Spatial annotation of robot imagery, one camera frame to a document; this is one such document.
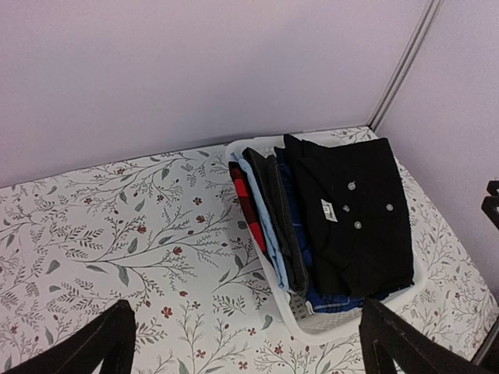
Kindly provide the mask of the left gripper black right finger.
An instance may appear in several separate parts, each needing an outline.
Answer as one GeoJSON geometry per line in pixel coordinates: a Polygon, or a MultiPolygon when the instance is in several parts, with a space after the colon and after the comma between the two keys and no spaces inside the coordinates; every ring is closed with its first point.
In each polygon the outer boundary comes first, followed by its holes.
{"type": "Polygon", "coordinates": [[[366,373],[496,372],[441,347],[371,298],[363,304],[359,338],[366,373]]]}

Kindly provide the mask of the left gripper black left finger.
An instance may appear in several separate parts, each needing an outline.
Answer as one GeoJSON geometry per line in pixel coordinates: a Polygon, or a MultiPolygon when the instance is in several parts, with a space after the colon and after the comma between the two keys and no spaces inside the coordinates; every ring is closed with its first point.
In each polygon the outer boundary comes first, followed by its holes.
{"type": "Polygon", "coordinates": [[[7,370],[8,373],[130,373],[136,343],[135,313],[118,300],[62,343],[7,370]]]}

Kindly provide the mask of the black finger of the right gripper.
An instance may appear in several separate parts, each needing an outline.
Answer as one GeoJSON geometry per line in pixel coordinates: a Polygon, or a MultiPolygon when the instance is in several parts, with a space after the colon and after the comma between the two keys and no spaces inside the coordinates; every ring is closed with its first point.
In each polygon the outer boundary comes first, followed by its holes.
{"type": "Polygon", "coordinates": [[[499,226],[499,181],[489,181],[488,195],[483,199],[481,209],[494,226],[499,226]]]}

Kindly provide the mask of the black long sleeve shirt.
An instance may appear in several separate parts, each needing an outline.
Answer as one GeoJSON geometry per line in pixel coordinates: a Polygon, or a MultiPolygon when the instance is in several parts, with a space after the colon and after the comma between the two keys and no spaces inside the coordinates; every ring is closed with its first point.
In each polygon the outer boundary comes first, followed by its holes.
{"type": "Polygon", "coordinates": [[[388,140],[284,143],[317,292],[365,297],[411,286],[409,208],[388,140]]]}

